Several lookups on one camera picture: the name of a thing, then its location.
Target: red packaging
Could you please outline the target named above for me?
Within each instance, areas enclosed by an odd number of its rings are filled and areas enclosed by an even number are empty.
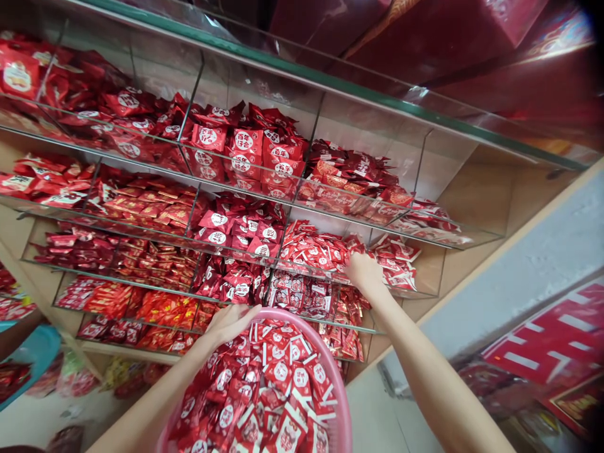
[[[153,107],[148,103],[150,96],[139,89],[126,87],[117,94],[104,93],[103,99],[116,116],[123,118],[153,113]]]
[[[210,242],[220,247],[231,246],[231,236],[225,235],[223,232],[218,230],[211,230],[209,228],[202,228],[198,232],[198,238],[203,242]]]
[[[17,50],[2,50],[2,89],[19,98],[34,100],[40,88],[39,62]]]
[[[202,228],[209,228],[211,230],[221,231],[224,234],[229,234],[231,227],[233,226],[233,221],[229,220],[229,218],[225,215],[208,210],[203,215],[198,226]]]
[[[226,140],[227,129],[225,126],[211,128],[196,124],[193,127],[193,139],[191,140],[191,143],[197,148],[221,154],[225,147]],[[203,160],[198,160],[198,162],[201,165],[210,165],[212,160],[213,157],[205,154]]]

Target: glass panel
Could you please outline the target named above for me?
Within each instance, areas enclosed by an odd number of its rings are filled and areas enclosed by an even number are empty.
[[[224,298],[221,297],[221,299],[216,299],[214,297],[207,297],[207,296],[202,295],[201,286],[204,283],[203,276],[206,275],[206,258],[207,257],[205,257],[205,256],[199,257],[197,264],[195,266],[194,274],[192,277],[186,277],[186,273],[185,273],[186,271],[182,271],[182,277],[187,278],[187,281],[184,286],[179,286],[179,282],[169,282],[165,278],[163,278],[163,279],[157,278],[158,277],[157,272],[155,272],[155,274],[154,274],[154,272],[152,272],[148,269],[141,268],[140,266],[138,266],[138,264],[136,265],[137,267],[132,267],[133,264],[128,264],[127,263],[128,260],[130,260],[134,263],[135,259],[132,258],[131,255],[137,249],[134,247],[134,245],[136,245],[135,243],[130,242],[130,243],[126,244],[126,242],[128,241],[127,237],[122,237],[122,239],[120,240],[119,244],[117,245],[115,251],[112,252],[113,257],[111,258],[111,263],[107,266],[107,268],[104,268],[104,269],[87,270],[87,269],[83,269],[79,266],[76,266],[74,268],[74,265],[71,264],[69,262],[69,260],[65,260],[65,263],[57,262],[56,260],[53,260],[53,261],[40,260],[39,259],[40,251],[38,248],[45,246],[44,237],[45,237],[45,232],[48,232],[48,231],[59,232],[60,228],[58,225],[53,225],[52,223],[49,223],[48,225],[45,225],[44,228],[35,227],[32,230],[30,241],[28,242],[28,245],[26,246],[25,250],[23,251],[21,260],[23,260],[25,262],[31,262],[34,264],[46,266],[51,269],[55,269],[56,271],[64,271],[64,276],[62,278],[62,282],[59,286],[57,294],[55,295],[55,301],[54,301],[54,305],[57,306],[58,308],[64,308],[66,310],[85,311],[88,313],[100,313],[100,312],[94,311],[94,310],[80,309],[79,307],[75,307],[71,303],[65,303],[65,301],[62,300],[62,295],[63,295],[65,289],[74,281],[75,275],[82,275],[82,276],[96,278],[96,279],[100,279],[100,280],[104,280],[104,281],[117,282],[117,283],[121,283],[121,284],[135,286],[138,288],[153,290],[153,291],[162,291],[164,293],[176,294],[178,296],[193,298],[196,301],[201,300],[202,302],[195,304],[196,316],[194,316],[194,318],[191,320],[193,325],[190,327],[175,328],[173,324],[165,325],[165,322],[161,321],[159,319],[156,322],[153,322],[153,320],[151,318],[141,319],[141,316],[143,316],[142,315],[143,312],[140,311],[139,309],[141,308],[141,303],[142,303],[141,297],[143,296],[143,293],[139,293],[138,297],[135,297],[135,293],[132,293],[130,295],[130,300],[128,301],[128,304],[125,307],[125,316],[122,317],[121,319],[129,320],[129,321],[133,321],[133,322],[141,322],[141,323],[149,324],[149,325],[157,325],[160,327],[168,327],[168,328],[171,328],[174,330],[182,330],[185,332],[192,332],[192,331],[200,332],[201,331],[200,326],[206,324],[206,323],[202,322],[205,319],[205,317],[203,319],[200,317],[199,321],[198,321],[198,317],[197,317],[199,310],[201,310],[205,313],[208,313],[207,308],[211,307],[211,305],[206,306],[205,305],[206,302],[211,303],[214,306],[220,306],[221,304],[229,305],[232,303],[228,299],[228,296],[225,296]],[[182,256],[190,255],[191,252],[192,252],[192,250],[186,250],[186,249],[177,250],[177,253],[181,254]],[[271,286],[271,284],[272,284],[271,279],[272,279],[272,274],[266,281],[267,287]],[[332,303],[332,307],[329,312],[329,315],[323,319],[321,319],[321,318],[308,318],[308,319],[313,320],[314,322],[329,324],[329,325],[333,325],[336,327],[344,327],[344,328],[349,328],[349,329],[353,329],[353,330],[358,330],[361,332],[368,332],[371,334],[377,333],[374,329],[372,322],[364,322],[364,323],[361,323],[360,325],[351,325],[349,320],[342,318],[342,316],[336,315],[337,307],[338,307],[337,301],[339,300],[339,285],[334,284],[333,288],[334,288],[333,303]],[[366,320],[371,319],[371,316],[368,315],[367,312],[364,313],[364,316],[366,317]]]

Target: glass display shelf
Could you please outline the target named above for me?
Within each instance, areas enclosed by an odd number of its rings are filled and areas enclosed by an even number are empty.
[[[317,277],[322,279],[328,279],[330,281],[341,282],[347,284],[347,278],[340,272],[328,272],[317,267],[308,266],[305,264],[297,264],[288,260],[281,259],[281,250],[283,249],[283,241],[285,235],[282,235],[281,242],[275,253],[275,257],[266,257],[264,255],[257,255],[251,252],[245,252],[243,250],[234,249],[231,247],[217,247],[215,244],[209,242],[202,242],[188,236],[186,231],[184,235],[175,235],[169,232],[162,232],[157,230],[151,230],[149,228],[132,225],[129,223],[123,223],[115,219],[100,218],[94,213],[87,212],[87,202],[89,199],[87,195],[84,200],[84,207],[81,210],[68,210],[63,208],[55,208],[51,206],[45,206],[38,203],[34,203],[29,200],[20,198],[14,198],[10,196],[0,196],[0,204],[8,206],[16,211],[34,215],[41,218],[48,218],[53,220],[67,221],[69,223],[80,225],[84,227],[101,230],[108,233],[117,233],[124,237],[140,238],[144,240],[153,240],[158,243],[164,243],[168,245],[175,245],[177,247],[184,247],[186,249],[194,249],[202,253],[210,255],[222,256],[224,258],[233,258],[248,262],[251,264],[260,264],[262,266],[270,267],[273,269],[283,269],[286,271],[292,271],[295,273]],[[288,218],[291,219],[292,212],[288,212]],[[298,218],[308,217],[304,215],[303,211],[298,213]],[[186,230],[189,230],[191,217],[189,217],[189,223],[187,224]],[[317,224],[320,223],[320,218],[316,219]],[[325,223],[322,228],[328,232],[333,232],[333,228],[337,227],[334,222],[329,221]],[[344,222],[340,226],[342,233],[350,232],[349,225]],[[373,229],[363,231],[364,240],[369,245],[377,240],[378,235]],[[442,263],[444,262],[444,249],[430,244],[416,245],[423,250],[422,255],[414,261],[413,265],[417,269],[415,277],[416,290],[399,288],[396,286],[389,286],[389,289],[395,296],[413,299],[432,298],[439,293],[440,289],[440,277],[442,275]]]
[[[84,317],[82,318],[82,322],[80,324],[80,328],[78,329],[78,332],[87,322],[91,321],[93,318],[94,318],[94,315],[90,315],[90,314],[84,315]],[[160,360],[157,360],[158,362],[165,361],[163,363],[168,363],[168,364],[176,363],[178,361],[178,359],[183,356],[183,354],[178,354],[175,352],[167,352],[167,351],[159,350],[159,349],[158,350],[143,349],[143,348],[138,348],[136,346],[132,346],[132,345],[128,345],[128,344],[104,342],[102,340],[95,340],[95,339],[90,339],[90,338],[85,338],[85,337],[80,337],[80,336],[76,336],[75,339],[80,341],[80,346],[82,347],[82,349],[89,351],[89,352],[101,352],[103,354],[114,355],[123,349],[125,352],[124,355],[131,354],[131,355],[133,355],[134,358],[141,358],[141,359],[148,357],[148,359],[145,359],[145,360],[150,360],[150,361],[153,361],[153,357],[158,357],[158,358],[160,358]],[[362,346],[363,346],[363,351],[365,354],[364,357],[367,357],[367,353],[369,350],[368,345],[365,343],[362,343]],[[361,363],[360,361],[350,360],[350,359],[344,358],[344,357],[335,357],[335,356],[332,356],[332,357],[337,361],[342,361],[342,362],[346,362],[346,363]]]
[[[5,98],[11,98],[13,101],[18,100],[14,96],[4,95]],[[53,109],[49,106],[38,104],[40,109],[46,109],[52,111]],[[62,112],[68,116],[77,116],[71,112]],[[48,114],[49,121],[55,121]],[[381,199],[371,198],[358,193],[353,193],[345,190],[344,188],[334,187],[328,184],[324,184],[319,181],[312,181],[308,178],[284,175],[275,170],[267,169],[259,165],[245,163],[243,168],[246,168],[248,172],[256,171],[258,174],[262,174],[263,177],[267,177],[272,180],[289,181],[289,189],[285,193],[280,189],[273,190],[261,190],[256,189],[248,182],[242,179],[228,180],[226,178],[217,181],[216,179],[209,179],[208,176],[215,176],[214,170],[211,170],[212,174],[208,175],[204,172],[204,169],[210,169],[210,166],[195,164],[194,159],[199,159],[202,162],[214,162],[218,164],[220,168],[232,168],[241,166],[241,163],[237,159],[227,157],[224,155],[216,154],[208,150],[202,150],[195,148],[190,145],[184,145],[177,142],[169,142],[168,140],[161,139],[158,137],[148,136],[152,140],[159,140],[161,144],[153,144],[153,148],[161,148],[164,145],[168,145],[169,149],[174,149],[177,156],[184,162],[169,162],[165,166],[161,166],[157,162],[145,162],[138,160],[134,155],[128,155],[115,147],[96,147],[95,145],[87,142],[86,140],[78,139],[72,140],[71,138],[59,138],[56,136],[44,136],[28,129],[27,126],[16,125],[13,121],[7,119],[6,112],[1,111],[0,105],[0,128],[7,131],[17,132],[22,135],[26,135],[33,138],[39,138],[46,142],[56,143],[70,148],[91,153],[93,155],[100,156],[101,159],[104,157],[104,161],[107,162],[124,162],[127,164],[134,164],[143,171],[161,172],[167,176],[175,178],[185,178],[190,181],[191,184],[203,183],[204,187],[208,190],[212,190],[212,187],[218,187],[226,189],[236,193],[242,193],[251,195],[257,198],[274,201],[281,203],[284,206],[295,207],[310,212],[321,213],[341,220],[347,220],[352,223],[359,225],[366,225],[371,228],[375,228],[380,231],[392,233],[402,237],[414,238],[424,242],[434,243],[442,245],[443,247],[455,248],[459,250],[465,250],[471,247],[476,247],[488,242],[492,242],[501,239],[504,234],[490,232],[480,228],[476,228],[472,225],[456,222],[448,217],[435,215],[427,210],[413,209],[409,206],[400,206],[393,204]],[[94,118],[88,118],[89,123],[99,123],[98,127],[111,127],[119,129],[118,126],[109,125],[103,123]],[[137,131],[124,130],[123,133],[127,133],[129,136],[141,135]],[[425,145],[428,139],[424,137],[421,139],[422,146]],[[195,158],[189,158],[187,156],[194,155]],[[414,186],[417,184],[416,178],[412,178]],[[450,228],[445,231],[440,228],[435,228],[430,225],[418,225],[413,221],[413,215],[421,215],[424,218],[433,219],[434,223],[446,223],[450,225]]]
[[[573,169],[584,169],[598,156],[572,142],[570,147],[584,150],[577,154],[567,149],[567,156],[552,154],[547,150],[556,142],[565,141],[564,137],[454,101],[425,87],[365,69],[178,0],[63,0],[60,4],[65,6],[62,12],[72,18],[72,22],[81,23],[87,16],[103,15],[153,31],[166,39],[196,46],[204,53],[245,64],[249,69],[248,83],[264,90],[270,82],[279,87],[283,85],[270,76],[295,80],[495,147]],[[135,47],[142,46],[140,41],[132,41]]]
[[[57,304],[57,301],[58,301],[58,298],[60,297],[60,295],[63,293],[64,289],[74,280],[74,278],[75,278],[74,276],[76,276],[76,275],[82,275],[82,276],[90,277],[90,278],[93,278],[93,279],[100,279],[100,280],[105,280],[105,281],[122,283],[122,284],[130,285],[130,286],[135,286],[135,287],[138,287],[138,288],[149,289],[149,290],[154,290],[154,291],[161,291],[161,292],[164,292],[164,293],[176,294],[178,296],[190,297],[190,298],[193,298],[193,299],[198,300],[198,301],[204,301],[204,302],[212,303],[212,304],[214,304],[216,306],[224,306],[224,305],[230,305],[231,304],[231,302],[229,302],[229,301],[222,301],[222,300],[218,300],[218,299],[214,299],[214,298],[210,298],[210,297],[205,297],[205,296],[202,296],[200,294],[196,294],[196,293],[193,292],[192,286],[189,287],[189,291],[177,291],[177,290],[174,290],[174,289],[168,289],[168,288],[156,286],[156,285],[153,285],[153,284],[145,284],[144,282],[140,282],[140,281],[131,281],[131,280],[128,279],[128,277],[123,276],[121,274],[118,274],[116,271],[112,270],[111,269],[112,268],[112,264],[110,264],[108,266],[108,269],[106,269],[104,271],[100,271],[100,272],[97,271],[97,272],[95,272],[95,271],[83,271],[81,269],[70,269],[70,268],[67,268],[67,267],[57,266],[55,264],[50,264],[50,263],[40,263],[40,262],[38,262],[38,261],[36,261],[34,259],[34,256],[36,256],[37,253],[38,252],[36,251],[35,247],[32,246],[29,243],[28,246],[26,247],[26,249],[23,252],[21,260],[24,261],[24,262],[32,263],[32,264],[38,264],[39,266],[49,267],[50,269],[53,269],[55,271],[62,271],[64,273],[63,276],[62,276],[59,288],[57,290],[57,294],[55,295],[54,302],[53,302],[54,306],[56,306],[57,308],[65,308],[64,306],[61,306],[60,304]],[[196,280],[197,275],[200,272],[204,272],[204,269],[198,267],[196,269],[195,275],[191,278],[191,285],[193,285],[193,282]],[[271,285],[272,278],[273,278],[273,275],[271,273],[271,275],[269,276],[269,278],[267,280],[267,287],[268,288]],[[336,294],[339,294],[340,285],[334,284],[332,290],[335,291]],[[266,305],[267,294],[265,294],[265,297],[262,300],[263,305]],[[174,328],[172,326],[161,325],[161,324],[158,324],[158,323],[149,323],[149,322],[146,322],[145,320],[141,320],[141,319],[136,318],[135,314],[130,313],[130,311],[134,310],[135,308],[138,308],[138,307],[130,306],[130,302],[128,302],[128,304],[126,305],[126,308],[125,308],[125,313],[127,313],[129,315],[123,317],[122,319],[123,320],[127,320],[127,321],[131,321],[131,322],[140,322],[140,323],[144,323],[144,324],[148,324],[148,325],[155,325],[156,327],[171,328],[173,330],[180,330],[180,331],[183,331],[183,332],[200,333],[200,331],[197,330],[197,329],[195,329],[195,326],[194,326],[194,322],[197,319],[198,311],[200,310],[199,303],[197,303],[197,305],[195,307],[195,315],[193,316],[193,320],[191,321],[191,323],[192,323],[191,324],[191,328]],[[367,333],[370,333],[372,335],[381,334],[381,332],[377,331],[374,328],[375,322],[374,322],[373,317],[371,315],[371,311],[367,311],[367,310],[363,311],[363,324],[361,326],[354,326],[354,325],[349,325],[347,323],[340,323],[340,322],[338,322],[338,321],[335,320],[335,315],[336,315],[335,306],[332,305],[332,309],[330,310],[330,317],[329,318],[319,319],[319,318],[311,318],[311,317],[308,317],[308,316],[301,316],[301,317],[302,317],[302,319],[305,319],[305,320],[307,320],[309,322],[316,322],[316,323],[321,323],[321,324],[326,324],[326,325],[333,325],[333,326],[336,326],[336,327],[341,327],[341,328],[346,328],[346,329],[351,329],[351,330],[357,330],[358,332],[367,332]]]
[[[195,122],[194,110],[206,103],[223,108],[243,99],[261,108],[278,108],[284,115],[299,120],[296,127],[310,142],[319,138],[335,140],[345,149],[356,149],[375,157],[391,157],[398,173],[396,176],[409,193],[416,192],[417,197],[436,201],[479,142],[291,80],[279,79],[280,96],[273,96],[270,89],[269,92],[258,91],[258,86],[264,85],[255,83],[260,77],[257,70],[251,72],[251,68],[200,52],[198,47],[190,44],[125,28],[123,24],[103,17],[70,17],[70,14],[72,12],[54,11],[48,15],[58,16],[58,19],[49,21],[45,15],[42,30],[33,29],[33,25],[27,30],[46,39],[52,52],[48,51],[47,70],[42,80],[32,87],[28,96],[2,93],[0,123],[7,129],[96,155],[140,162],[147,169],[162,169],[214,187],[254,194],[446,247],[466,249],[500,239],[505,234],[455,219],[450,221],[417,206],[401,206],[323,181],[310,181],[303,177],[305,175],[284,175],[259,166],[258,162],[244,162],[246,172],[255,172],[273,181],[281,180],[281,183],[287,181],[289,189],[284,191],[282,186],[281,189],[258,188],[255,186],[259,184],[239,177],[220,176],[221,170],[241,169],[241,161],[201,149],[195,137],[184,134],[187,125]],[[61,23],[60,18],[65,15],[70,20]],[[128,118],[107,119],[111,115],[105,110],[94,110],[100,108],[96,105],[87,107],[93,110],[73,106],[68,109],[68,103],[61,101],[62,98],[54,99],[49,95],[51,91],[55,93],[55,88],[60,89],[54,79],[57,74],[63,74],[66,55],[91,49],[102,55],[103,62],[97,58],[96,67],[109,67],[112,76],[131,83],[132,94],[166,99],[168,103],[176,93],[182,94],[181,112],[170,126],[172,134],[149,128],[145,123],[147,119],[139,116],[132,116],[132,121]],[[78,74],[90,71],[90,66],[90,61],[83,60],[81,54],[69,61],[69,70]],[[428,156],[442,157],[437,170],[426,164],[430,162]],[[443,167],[446,167],[445,175],[442,174]],[[432,225],[410,225],[407,220],[414,213],[432,219],[434,223],[446,222],[452,228],[445,232]]]

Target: candy wrapper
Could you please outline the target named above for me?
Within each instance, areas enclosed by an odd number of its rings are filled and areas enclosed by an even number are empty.
[[[7,361],[0,364],[0,403],[5,402],[31,378],[31,364]]]
[[[335,313],[337,292],[338,288],[328,281],[276,270],[267,305],[309,318],[331,319]]]
[[[86,368],[73,351],[65,353],[61,375],[57,381],[57,392],[64,398],[78,398],[89,394],[100,382]]]
[[[38,379],[33,386],[27,389],[25,394],[34,398],[45,398],[53,393],[57,387],[57,382],[59,381],[62,367],[63,353],[59,352],[59,354],[50,364],[50,367],[48,367],[44,374],[42,374],[41,378]]]
[[[185,391],[169,438],[180,451],[321,451],[337,403],[304,335],[264,320],[214,352]]]

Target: red snack bag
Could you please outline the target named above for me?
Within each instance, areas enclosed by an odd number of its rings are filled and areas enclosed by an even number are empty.
[[[152,105],[148,103],[149,97],[154,98],[154,96],[133,87],[126,87],[117,94],[103,93],[102,96],[112,112],[122,118],[145,115],[154,111]]]
[[[205,127],[196,124],[193,127],[193,138],[191,143],[197,148],[221,154],[225,147],[226,140],[227,129],[225,126]],[[207,154],[205,154],[205,156],[204,160],[198,160],[198,162],[201,165],[210,165],[213,161],[213,157]]]
[[[317,355],[313,354],[303,362],[310,379],[313,381],[313,389],[320,400],[325,401],[333,390],[333,384],[327,377],[323,365],[320,364]]]
[[[0,194],[28,199],[35,178],[21,175],[0,175]]]
[[[302,365],[294,365],[294,374],[292,378],[292,392],[299,394],[299,399],[303,401],[312,401],[313,393],[310,388],[310,377],[308,370]]]
[[[263,182],[279,184],[280,179],[289,176],[301,177],[304,165],[305,163],[302,160],[291,160],[279,155],[270,155],[264,162],[264,166],[272,171],[263,173]]]
[[[308,419],[308,435],[306,436],[306,453],[326,453],[329,438],[325,427],[314,418]]]
[[[291,384],[292,370],[285,361],[270,363],[264,371],[264,376],[273,383],[281,393],[287,394]]]
[[[19,98],[35,99],[40,88],[39,62],[10,48],[2,54],[2,89]]]
[[[229,220],[227,216],[215,213],[211,210],[206,211],[198,224],[199,227],[221,231],[224,234],[229,234],[232,225],[233,221]]]
[[[300,413],[289,403],[285,404],[285,409],[283,409],[283,414],[276,427],[277,432],[269,439],[264,451],[267,453],[298,451],[306,437],[308,427]]]
[[[261,255],[264,257],[274,257],[277,255],[277,251],[279,250],[279,244],[277,243],[266,243],[260,241],[257,237],[252,239],[250,243],[250,247],[248,247],[247,251],[256,255]]]
[[[258,229],[256,230],[256,236],[260,239],[268,239],[271,242],[279,243],[281,240],[282,231],[275,230],[268,223],[263,222],[262,220],[258,224]]]
[[[202,228],[198,232],[197,238],[202,242],[210,242],[220,247],[231,246],[231,236],[225,235],[223,232],[218,230]]]
[[[193,117],[195,117],[198,121],[208,123],[209,125],[237,126],[244,108],[245,102],[243,101],[229,110],[221,109],[208,104],[203,113],[193,113]]]

